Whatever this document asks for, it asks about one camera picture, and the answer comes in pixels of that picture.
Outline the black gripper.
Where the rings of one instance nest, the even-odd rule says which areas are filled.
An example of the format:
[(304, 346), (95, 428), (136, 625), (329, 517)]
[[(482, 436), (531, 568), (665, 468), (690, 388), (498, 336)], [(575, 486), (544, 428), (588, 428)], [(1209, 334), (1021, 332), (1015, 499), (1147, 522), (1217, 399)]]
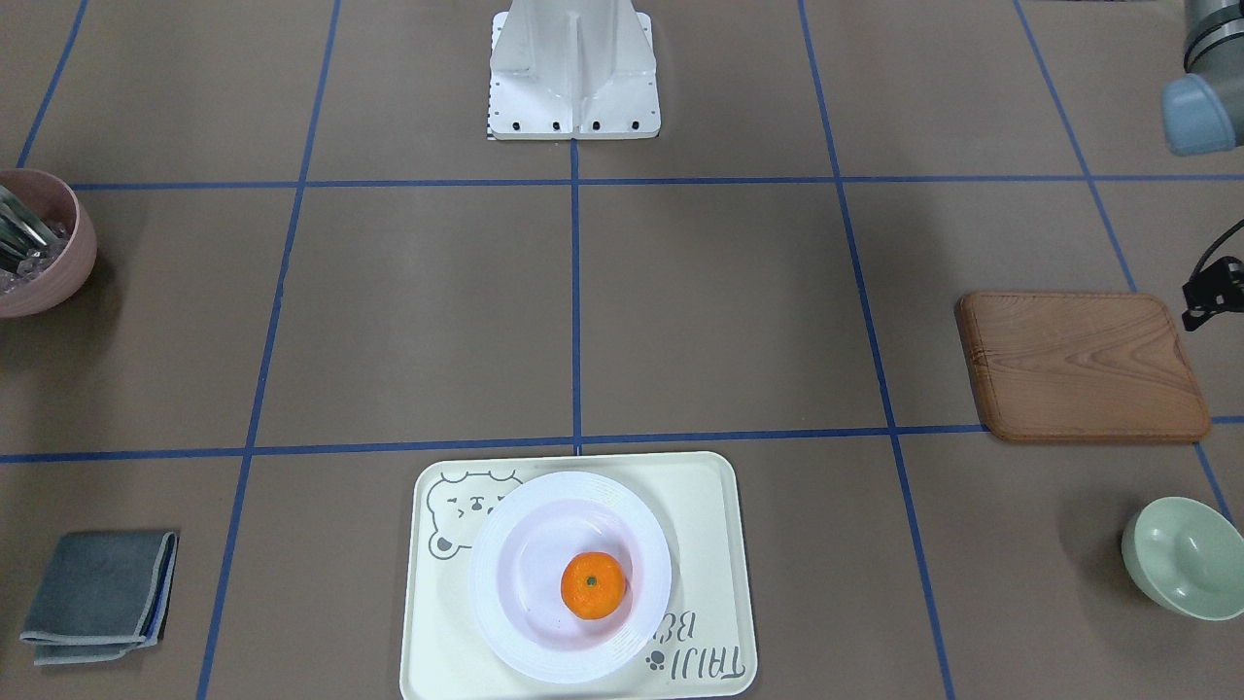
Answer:
[(1195, 271), (1182, 285), (1187, 310), (1182, 323), (1188, 333), (1208, 323), (1213, 316), (1243, 313), (1243, 262), (1235, 257), (1217, 259)]

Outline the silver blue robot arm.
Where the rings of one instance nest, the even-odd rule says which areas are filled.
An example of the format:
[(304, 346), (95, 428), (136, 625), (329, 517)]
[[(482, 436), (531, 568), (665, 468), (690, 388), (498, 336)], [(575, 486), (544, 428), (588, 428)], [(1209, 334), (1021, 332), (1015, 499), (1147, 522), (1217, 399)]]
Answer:
[[(1222, 154), (1243, 143), (1243, 5), (1240, 1), (1186, 1), (1186, 75), (1164, 86), (1164, 143), (1178, 157)], [(1242, 231), (1235, 223), (1219, 234), (1195, 261), (1183, 283), (1188, 333), (1218, 315), (1240, 313), (1242, 260), (1210, 257)]]

